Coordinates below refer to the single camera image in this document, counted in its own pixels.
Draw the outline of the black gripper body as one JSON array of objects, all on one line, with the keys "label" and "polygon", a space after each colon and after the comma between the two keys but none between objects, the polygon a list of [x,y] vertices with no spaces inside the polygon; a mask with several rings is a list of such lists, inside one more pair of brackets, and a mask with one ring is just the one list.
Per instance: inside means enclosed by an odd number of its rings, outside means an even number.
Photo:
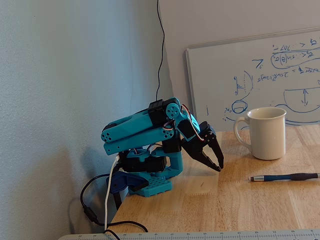
[{"label": "black gripper body", "polygon": [[[208,131],[213,131],[215,133],[214,129],[207,121],[203,121],[199,125],[199,129],[200,129],[199,136],[203,139],[204,139],[205,133],[207,133]],[[185,138],[183,138],[181,140],[181,144],[182,144],[183,149],[189,154],[190,157],[192,157],[192,154],[194,151],[203,151],[203,148],[205,146],[208,146],[205,144],[205,140],[202,141],[197,136],[194,136],[189,141],[187,141]]]}]

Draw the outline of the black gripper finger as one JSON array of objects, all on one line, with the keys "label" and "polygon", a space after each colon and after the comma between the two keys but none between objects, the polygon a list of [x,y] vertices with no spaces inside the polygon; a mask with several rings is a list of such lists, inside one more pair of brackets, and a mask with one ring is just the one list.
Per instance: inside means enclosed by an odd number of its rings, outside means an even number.
[{"label": "black gripper finger", "polygon": [[217,160],[218,160],[218,165],[216,165],[211,159],[209,156],[207,156],[205,154],[205,152],[202,150],[202,151],[194,151],[191,155],[191,157],[206,165],[207,167],[217,171],[217,172],[220,172],[222,170],[222,152],[221,151],[216,151],[214,152]]},{"label": "black gripper finger", "polygon": [[204,134],[204,143],[213,150],[213,152],[217,158],[218,166],[214,163],[213,164],[214,167],[219,168],[219,169],[223,169],[224,168],[224,155],[223,155],[221,147],[218,143],[216,134],[211,130],[206,132]]}]

